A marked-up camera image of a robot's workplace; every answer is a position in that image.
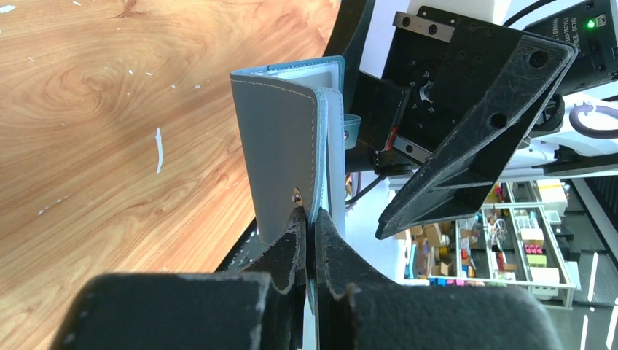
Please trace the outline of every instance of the wooden table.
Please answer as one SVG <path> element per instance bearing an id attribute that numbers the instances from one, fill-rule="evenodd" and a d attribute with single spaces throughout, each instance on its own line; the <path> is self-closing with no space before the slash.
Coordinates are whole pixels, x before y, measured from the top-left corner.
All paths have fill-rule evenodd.
<path id="1" fill-rule="evenodd" d="M 254 216 L 228 74 L 321 56 L 337 2 L 0 5 L 0 349 L 94 275 L 217 267 Z"/>

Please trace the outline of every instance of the gray leather wallet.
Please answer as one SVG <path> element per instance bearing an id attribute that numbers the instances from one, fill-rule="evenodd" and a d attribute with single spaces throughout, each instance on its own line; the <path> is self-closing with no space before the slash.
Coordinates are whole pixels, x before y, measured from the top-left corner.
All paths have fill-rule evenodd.
<path id="1" fill-rule="evenodd" d="M 297 205 L 309 225 L 320 208 L 345 233 L 342 57 L 282 63 L 231 73 L 259 235 L 274 241 Z"/>

